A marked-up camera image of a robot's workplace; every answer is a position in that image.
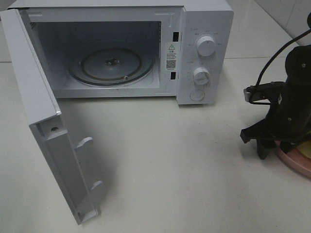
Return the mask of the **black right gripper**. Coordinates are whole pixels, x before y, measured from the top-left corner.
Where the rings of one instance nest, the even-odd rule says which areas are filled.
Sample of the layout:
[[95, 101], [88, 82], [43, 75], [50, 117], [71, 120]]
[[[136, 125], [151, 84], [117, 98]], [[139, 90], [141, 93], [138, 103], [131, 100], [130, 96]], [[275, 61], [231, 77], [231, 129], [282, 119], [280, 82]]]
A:
[[270, 104], [266, 117], [258, 123], [242, 129], [244, 143], [256, 140], [257, 154], [264, 160], [276, 147], [288, 153], [311, 138], [311, 89], [284, 84], [276, 102]]

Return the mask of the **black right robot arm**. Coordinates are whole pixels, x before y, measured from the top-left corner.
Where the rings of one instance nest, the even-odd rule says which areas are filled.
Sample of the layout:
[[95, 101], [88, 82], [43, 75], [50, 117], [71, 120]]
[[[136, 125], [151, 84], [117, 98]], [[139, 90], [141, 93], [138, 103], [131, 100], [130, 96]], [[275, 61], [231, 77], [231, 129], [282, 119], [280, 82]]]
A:
[[295, 47], [286, 57], [285, 82], [244, 89], [246, 102], [268, 104], [266, 117], [241, 131], [244, 143], [255, 139], [260, 159], [279, 147], [288, 153], [311, 138], [311, 47]]

